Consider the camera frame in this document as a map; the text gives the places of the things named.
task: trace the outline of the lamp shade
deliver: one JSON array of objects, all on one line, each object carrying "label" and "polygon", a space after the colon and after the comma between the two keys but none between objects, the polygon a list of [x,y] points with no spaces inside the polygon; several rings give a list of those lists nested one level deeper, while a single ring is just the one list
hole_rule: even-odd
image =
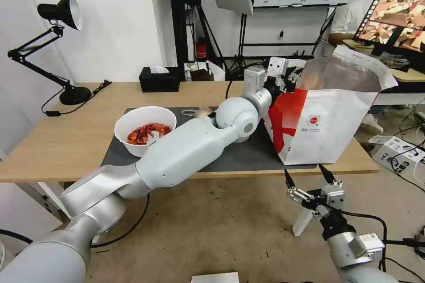
[{"label": "lamp shade", "polygon": [[47,20],[60,20],[67,26],[81,30],[83,20],[76,0],[60,0],[58,4],[39,4],[39,15]]}]

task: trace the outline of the white shirt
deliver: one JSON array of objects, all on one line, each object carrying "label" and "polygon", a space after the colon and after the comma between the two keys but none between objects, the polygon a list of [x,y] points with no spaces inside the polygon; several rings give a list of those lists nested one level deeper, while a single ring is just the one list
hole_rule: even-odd
[{"label": "white shirt", "polygon": [[330,33],[354,34],[373,0],[353,0],[336,9]]}]

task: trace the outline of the desk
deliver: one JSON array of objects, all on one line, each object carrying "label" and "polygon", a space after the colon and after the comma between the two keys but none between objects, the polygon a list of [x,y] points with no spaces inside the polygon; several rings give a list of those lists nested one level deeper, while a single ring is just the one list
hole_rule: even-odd
[{"label": "desk", "polygon": [[[354,50],[366,54],[371,55],[373,50],[373,45],[368,47],[364,47],[360,43],[354,40],[344,40],[344,43],[350,47],[354,48]],[[390,69],[391,73],[395,77],[395,79],[401,84],[416,84],[425,83],[425,74],[420,73],[412,68],[410,68],[407,72],[399,71],[396,69]],[[397,93],[381,93],[378,95],[378,98],[375,100],[374,105],[407,105],[413,104],[416,105],[423,100],[425,97],[425,92],[423,93],[410,93],[410,92],[397,92]]]},{"label": "desk", "polygon": [[[93,90],[98,83],[82,84]],[[61,117],[45,117],[0,165],[0,182],[39,183],[55,199],[61,189],[55,184],[76,181],[97,169],[114,135],[115,122],[129,107],[157,105],[193,107],[219,105],[228,82],[182,82],[179,92],[145,93],[139,83],[112,83],[78,111]],[[234,82],[230,96],[240,95],[243,82]],[[73,107],[58,106],[61,111]],[[327,165],[335,174],[379,171],[356,140],[341,158]],[[198,172],[192,178],[283,176],[283,170],[247,172]],[[319,175],[319,168],[295,169],[293,176]]]}]

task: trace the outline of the red crayfish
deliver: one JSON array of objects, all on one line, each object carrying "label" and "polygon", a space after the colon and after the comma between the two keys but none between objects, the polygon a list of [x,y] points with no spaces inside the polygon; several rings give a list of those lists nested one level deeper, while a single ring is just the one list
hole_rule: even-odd
[{"label": "red crayfish", "polygon": [[159,132],[159,137],[167,135],[170,132],[170,128],[164,124],[150,123],[142,127],[136,128],[130,134],[128,134],[127,139],[129,144],[133,145],[147,145],[147,136],[148,134],[151,137],[154,137],[152,131]]}]

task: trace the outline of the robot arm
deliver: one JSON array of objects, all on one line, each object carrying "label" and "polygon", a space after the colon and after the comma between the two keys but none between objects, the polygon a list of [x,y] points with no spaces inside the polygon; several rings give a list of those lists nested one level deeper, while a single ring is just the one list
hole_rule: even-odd
[{"label": "robot arm", "polygon": [[310,191],[296,188],[285,170],[287,195],[311,210],[313,217],[320,221],[322,237],[328,243],[332,261],[342,282],[397,283],[389,274],[368,266],[385,245],[375,233],[357,235],[355,228],[339,212],[345,197],[342,181],[338,182],[323,165],[319,164],[319,167],[327,184],[321,189]]},{"label": "robot arm", "polygon": [[61,195],[70,224],[23,250],[1,273],[0,282],[82,283],[92,239],[116,224],[126,199],[138,199],[160,187],[172,187],[198,172],[233,142],[246,140],[273,101],[283,92],[277,81],[287,60],[266,83],[263,69],[245,71],[245,92],[220,104],[215,116],[194,118],[151,144],[129,166],[100,167]]}]

